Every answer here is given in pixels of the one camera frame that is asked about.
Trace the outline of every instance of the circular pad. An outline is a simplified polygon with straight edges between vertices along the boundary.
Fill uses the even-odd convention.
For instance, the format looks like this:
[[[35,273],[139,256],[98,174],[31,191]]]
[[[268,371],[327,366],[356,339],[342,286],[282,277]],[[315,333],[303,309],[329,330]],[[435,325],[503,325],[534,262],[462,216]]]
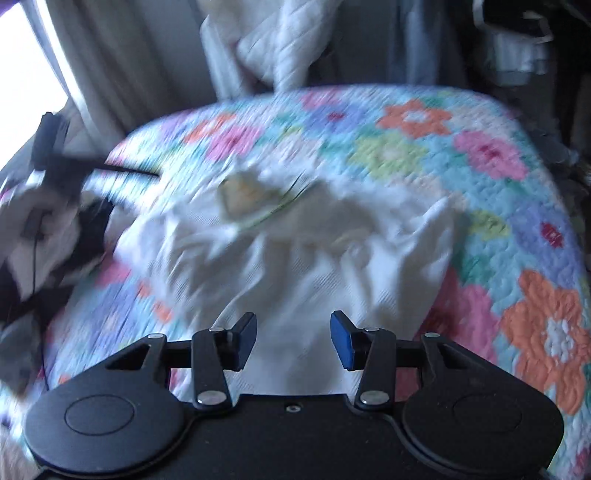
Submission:
[[[94,395],[74,402],[66,410],[66,423],[82,435],[107,435],[134,418],[134,406],[114,395]]]
[[[43,465],[105,476],[141,469],[183,429],[181,402],[149,375],[98,368],[43,395],[27,415],[25,438]]]
[[[441,465],[519,478],[552,458],[562,417],[529,385],[508,375],[486,377],[446,371],[407,401],[402,423],[412,442]]]

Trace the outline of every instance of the wall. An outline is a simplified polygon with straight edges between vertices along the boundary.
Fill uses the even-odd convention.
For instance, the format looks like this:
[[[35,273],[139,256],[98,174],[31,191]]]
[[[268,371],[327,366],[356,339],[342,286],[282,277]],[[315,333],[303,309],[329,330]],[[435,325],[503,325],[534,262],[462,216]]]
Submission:
[[[196,0],[133,1],[187,108],[215,103],[216,95],[199,37],[203,17]]]
[[[393,0],[345,0],[334,42],[341,83],[384,83]]]

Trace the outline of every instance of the pink flower pattern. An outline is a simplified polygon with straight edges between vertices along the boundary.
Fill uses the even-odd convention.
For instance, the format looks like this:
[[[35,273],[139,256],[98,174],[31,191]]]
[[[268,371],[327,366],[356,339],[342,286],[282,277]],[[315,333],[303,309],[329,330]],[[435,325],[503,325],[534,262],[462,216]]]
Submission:
[[[576,458],[575,464],[574,464],[574,468],[573,468],[573,477],[574,478],[589,479],[588,476],[585,476],[585,473],[587,472],[588,460],[589,460],[589,447],[584,448],[577,455],[577,458]]]
[[[99,276],[96,284],[99,287],[106,287],[112,283],[123,283],[131,275],[131,270],[125,265],[117,262],[112,257],[105,258],[100,265]]]
[[[509,142],[484,132],[463,131],[453,139],[458,151],[468,154],[468,162],[492,179],[525,179],[528,170],[519,158],[519,150]]]
[[[207,159],[220,161],[231,154],[247,155],[261,134],[261,128],[234,125],[212,138],[206,153]]]
[[[314,110],[322,105],[337,105],[339,90],[336,88],[311,89],[301,98],[304,110]]]
[[[450,267],[417,336],[441,333],[495,364],[492,341],[499,331],[499,317],[491,312],[491,307],[492,300],[482,286],[462,287],[456,271]]]

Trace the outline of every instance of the quilted bedspread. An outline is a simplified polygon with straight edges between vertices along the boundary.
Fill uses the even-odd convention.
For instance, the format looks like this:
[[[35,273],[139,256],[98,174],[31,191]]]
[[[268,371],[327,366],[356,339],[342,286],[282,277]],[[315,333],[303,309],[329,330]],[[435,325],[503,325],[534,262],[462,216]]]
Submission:
[[[581,478],[591,440],[590,294],[560,196],[521,127],[498,102],[439,88],[359,86],[261,96],[178,113],[119,145],[114,162],[158,166],[160,183],[96,176],[89,186],[161,208],[235,164],[283,165],[448,196],[458,213],[452,264],[421,332],[440,332],[548,395],[564,416],[551,464]],[[150,332],[187,339],[174,306],[105,261],[50,327],[53,387]],[[174,371],[180,391],[185,371]],[[25,399],[0,391],[20,437]]]

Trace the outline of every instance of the clothing pile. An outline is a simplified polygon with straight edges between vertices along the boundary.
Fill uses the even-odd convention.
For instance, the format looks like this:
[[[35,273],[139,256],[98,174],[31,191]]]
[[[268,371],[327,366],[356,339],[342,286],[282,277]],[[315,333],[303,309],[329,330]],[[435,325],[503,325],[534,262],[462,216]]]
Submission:
[[[119,210],[89,192],[78,205],[41,186],[17,186],[3,195],[0,381],[14,393],[37,378],[43,333],[75,283],[102,260],[113,235],[109,220]]]

